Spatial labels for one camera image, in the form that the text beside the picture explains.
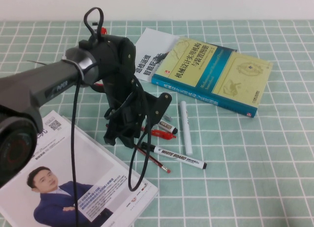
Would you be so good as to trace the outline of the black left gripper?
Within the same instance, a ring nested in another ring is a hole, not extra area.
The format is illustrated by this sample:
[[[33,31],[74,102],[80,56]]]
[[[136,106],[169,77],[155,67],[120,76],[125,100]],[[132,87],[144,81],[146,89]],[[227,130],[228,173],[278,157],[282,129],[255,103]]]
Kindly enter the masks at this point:
[[[111,106],[104,117],[108,126],[104,142],[116,144],[116,137],[122,137],[122,143],[128,148],[134,148],[134,139],[141,134],[144,117],[148,114],[146,92],[136,77],[131,79],[131,91],[117,107]]]

